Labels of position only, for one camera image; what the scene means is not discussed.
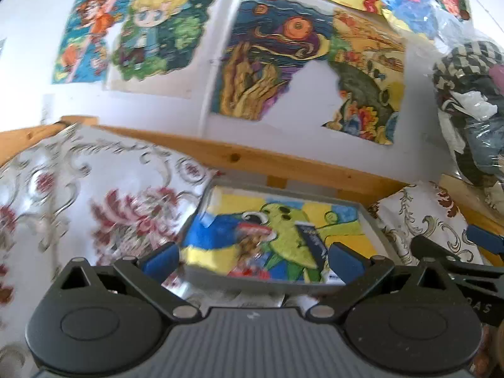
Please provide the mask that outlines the anime boy wall drawing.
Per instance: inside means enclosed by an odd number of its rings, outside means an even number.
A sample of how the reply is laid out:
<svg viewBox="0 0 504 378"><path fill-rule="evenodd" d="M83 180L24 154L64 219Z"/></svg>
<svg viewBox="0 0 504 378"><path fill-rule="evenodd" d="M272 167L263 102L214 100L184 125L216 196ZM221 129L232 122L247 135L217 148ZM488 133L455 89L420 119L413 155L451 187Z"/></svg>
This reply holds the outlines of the anime boy wall drawing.
<svg viewBox="0 0 504 378"><path fill-rule="evenodd" d="M107 90L189 99L223 0L132 0L114 41Z"/></svg>

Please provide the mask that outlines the floral white bed cover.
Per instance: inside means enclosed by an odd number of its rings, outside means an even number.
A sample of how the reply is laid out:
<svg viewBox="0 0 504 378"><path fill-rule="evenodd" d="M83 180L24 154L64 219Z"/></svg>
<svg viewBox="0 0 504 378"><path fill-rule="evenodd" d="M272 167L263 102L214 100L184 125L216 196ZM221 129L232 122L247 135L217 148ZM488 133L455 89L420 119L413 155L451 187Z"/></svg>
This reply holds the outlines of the floral white bed cover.
<svg viewBox="0 0 504 378"><path fill-rule="evenodd" d="M219 180L180 151L71 125L1 168L4 377L469 377L478 316L434 259L396 265L339 320L325 295L163 287L201 320L170 320L113 263L179 248Z"/></svg>

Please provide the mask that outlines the grey tray with cartoon lining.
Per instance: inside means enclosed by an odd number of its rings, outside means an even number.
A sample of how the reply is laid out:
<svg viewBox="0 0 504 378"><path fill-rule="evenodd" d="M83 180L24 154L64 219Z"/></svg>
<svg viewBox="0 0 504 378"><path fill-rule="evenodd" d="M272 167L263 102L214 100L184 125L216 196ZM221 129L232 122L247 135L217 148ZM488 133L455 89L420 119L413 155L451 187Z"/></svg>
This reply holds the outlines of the grey tray with cartoon lining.
<svg viewBox="0 0 504 378"><path fill-rule="evenodd" d="M313 224L325 243L323 271L298 234L296 221ZM265 225L276 232L266 253L268 280L228 275L238 256L239 224ZM219 179L205 190L186 228L180 247L182 274L185 281L207 289L330 294L344 285L329 265L329 249L336 242L367 259L379 254L396 265L401 262L359 203Z"/></svg>

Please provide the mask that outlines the plastic bag of clothes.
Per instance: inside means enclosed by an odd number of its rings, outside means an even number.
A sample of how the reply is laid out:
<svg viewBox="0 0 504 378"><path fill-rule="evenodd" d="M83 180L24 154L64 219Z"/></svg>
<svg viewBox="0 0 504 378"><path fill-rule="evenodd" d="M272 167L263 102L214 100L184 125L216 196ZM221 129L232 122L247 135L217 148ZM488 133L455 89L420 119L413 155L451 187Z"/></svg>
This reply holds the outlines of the plastic bag of clothes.
<svg viewBox="0 0 504 378"><path fill-rule="evenodd" d="M491 41L454 47L432 68L438 119L462 178L503 211L503 50Z"/></svg>

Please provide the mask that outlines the landscape wall drawing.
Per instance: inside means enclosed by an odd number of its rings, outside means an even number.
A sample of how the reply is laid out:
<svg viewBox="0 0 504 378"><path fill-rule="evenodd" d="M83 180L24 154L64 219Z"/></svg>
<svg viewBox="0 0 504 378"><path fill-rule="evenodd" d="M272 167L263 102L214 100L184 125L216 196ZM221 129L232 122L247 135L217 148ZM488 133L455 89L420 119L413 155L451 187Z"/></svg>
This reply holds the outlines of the landscape wall drawing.
<svg viewBox="0 0 504 378"><path fill-rule="evenodd" d="M336 9L328 64L342 105L324 126L381 145L394 143L405 91L406 49L389 27Z"/></svg>

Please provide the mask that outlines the starry night wall drawing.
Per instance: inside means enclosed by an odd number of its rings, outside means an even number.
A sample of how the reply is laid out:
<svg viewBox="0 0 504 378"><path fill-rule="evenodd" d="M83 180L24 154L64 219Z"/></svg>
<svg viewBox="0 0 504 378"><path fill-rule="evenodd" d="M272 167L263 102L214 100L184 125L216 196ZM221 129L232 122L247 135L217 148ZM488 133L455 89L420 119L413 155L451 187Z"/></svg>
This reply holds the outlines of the starry night wall drawing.
<svg viewBox="0 0 504 378"><path fill-rule="evenodd" d="M311 60L327 58L332 14L295 0L240 0L211 111L259 121Z"/></svg>

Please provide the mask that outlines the wooden bed frame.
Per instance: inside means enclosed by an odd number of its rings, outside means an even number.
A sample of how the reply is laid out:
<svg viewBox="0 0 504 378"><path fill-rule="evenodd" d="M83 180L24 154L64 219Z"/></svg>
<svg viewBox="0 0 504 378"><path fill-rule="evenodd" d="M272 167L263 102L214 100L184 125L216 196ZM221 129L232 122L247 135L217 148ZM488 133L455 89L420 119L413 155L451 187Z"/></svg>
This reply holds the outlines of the wooden bed frame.
<svg viewBox="0 0 504 378"><path fill-rule="evenodd" d="M19 152L78 123L173 148L222 172L236 170L260 174L267 177L267 185L270 187L284 189L289 180L295 180L334 189L340 198L357 201L365 206L393 195L407 186L391 178L297 156L158 131L101 125L97 117L77 115L63 116L55 124L3 131L1 133L1 162L6 163Z"/></svg>

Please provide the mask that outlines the orange girl wall drawing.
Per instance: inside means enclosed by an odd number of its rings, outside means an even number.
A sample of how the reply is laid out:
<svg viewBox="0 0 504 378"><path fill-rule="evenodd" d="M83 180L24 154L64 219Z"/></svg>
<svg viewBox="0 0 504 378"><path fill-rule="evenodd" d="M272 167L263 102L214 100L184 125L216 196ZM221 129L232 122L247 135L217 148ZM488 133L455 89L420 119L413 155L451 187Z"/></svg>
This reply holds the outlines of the orange girl wall drawing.
<svg viewBox="0 0 504 378"><path fill-rule="evenodd" d="M75 0L52 73L54 84L95 83L108 69L109 29L123 22L131 0Z"/></svg>

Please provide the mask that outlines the dark blue stick packet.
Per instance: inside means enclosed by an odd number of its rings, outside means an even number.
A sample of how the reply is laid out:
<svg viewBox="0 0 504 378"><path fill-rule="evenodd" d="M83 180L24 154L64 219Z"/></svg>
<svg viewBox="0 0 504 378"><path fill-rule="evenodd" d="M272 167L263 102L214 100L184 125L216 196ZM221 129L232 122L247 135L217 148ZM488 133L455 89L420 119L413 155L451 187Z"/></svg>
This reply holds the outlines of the dark blue stick packet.
<svg viewBox="0 0 504 378"><path fill-rule="evenodd" d="M310 251L318 270L323 271L328 251L315 226L308 222L296 221L295 228Z"/></svg>

